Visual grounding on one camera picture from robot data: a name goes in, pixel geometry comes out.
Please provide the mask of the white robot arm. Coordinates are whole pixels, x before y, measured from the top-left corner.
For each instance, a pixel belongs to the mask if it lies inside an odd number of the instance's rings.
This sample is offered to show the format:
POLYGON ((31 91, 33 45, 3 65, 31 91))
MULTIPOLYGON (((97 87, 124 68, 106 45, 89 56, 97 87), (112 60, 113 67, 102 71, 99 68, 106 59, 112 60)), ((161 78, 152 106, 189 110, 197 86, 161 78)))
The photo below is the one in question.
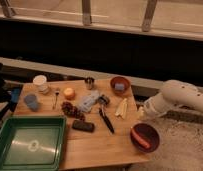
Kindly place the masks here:
POLYGON ((150 120, 181 106, 193 108, 203 114, 203 93, 193 84, 168 80, 156 95, 143 103, 137 114, 140 120, 150 120))

